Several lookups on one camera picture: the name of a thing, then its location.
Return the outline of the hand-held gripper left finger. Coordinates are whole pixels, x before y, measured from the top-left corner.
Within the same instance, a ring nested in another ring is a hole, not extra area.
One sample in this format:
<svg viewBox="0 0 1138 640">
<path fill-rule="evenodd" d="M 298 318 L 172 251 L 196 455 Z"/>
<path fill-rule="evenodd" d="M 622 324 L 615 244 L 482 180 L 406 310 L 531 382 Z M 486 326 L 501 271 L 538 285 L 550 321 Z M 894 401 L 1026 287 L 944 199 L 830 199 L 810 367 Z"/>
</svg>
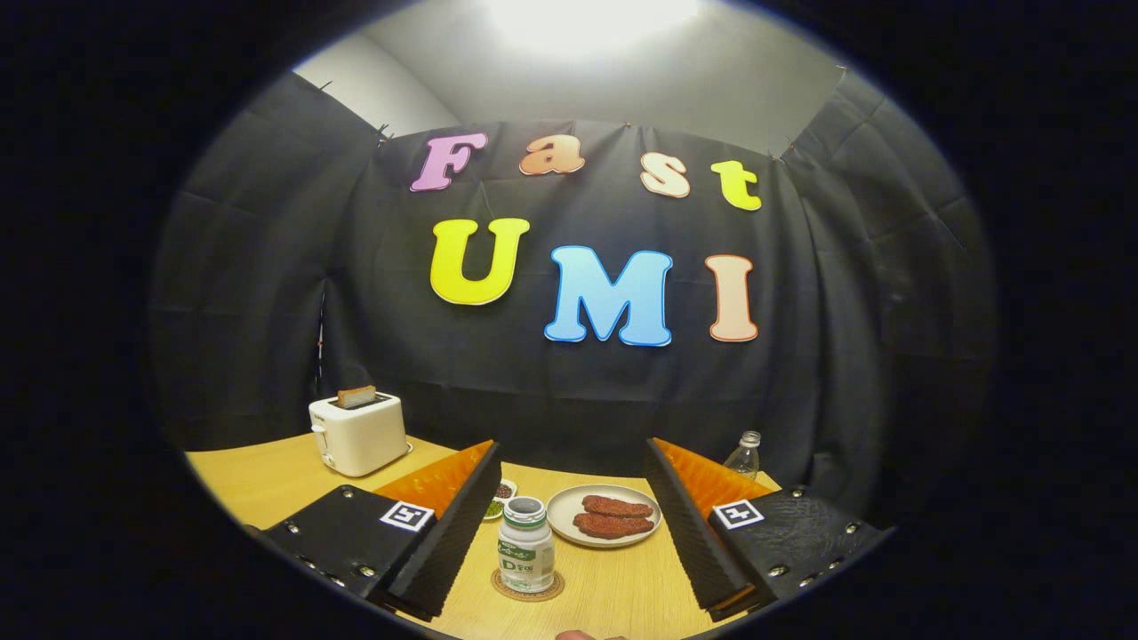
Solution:
<svg viewBox="0 0 1138 640">
<path fill-rule="evenodd" d="M 429 622 L 445 599 L 501 479 L 484 441 L 381 489 L 349 484 L 259 530 L 259 541 L 333 586 Z"/>
</svg>

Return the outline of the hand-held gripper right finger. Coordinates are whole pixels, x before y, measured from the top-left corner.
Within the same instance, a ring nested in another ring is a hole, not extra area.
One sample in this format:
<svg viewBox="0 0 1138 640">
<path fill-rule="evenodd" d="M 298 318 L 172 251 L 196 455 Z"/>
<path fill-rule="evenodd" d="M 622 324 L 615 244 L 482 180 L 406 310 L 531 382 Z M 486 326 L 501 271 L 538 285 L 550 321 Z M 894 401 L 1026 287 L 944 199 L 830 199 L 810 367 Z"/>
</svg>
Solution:
<svg viewBox="0 0 1138 640">
<path fill-rule="evenodd" d="M 711 620 L 816 590 L 894 535 L 813 489 L 776 490 L 655 437 L 644 476 Z"/>
</svg>

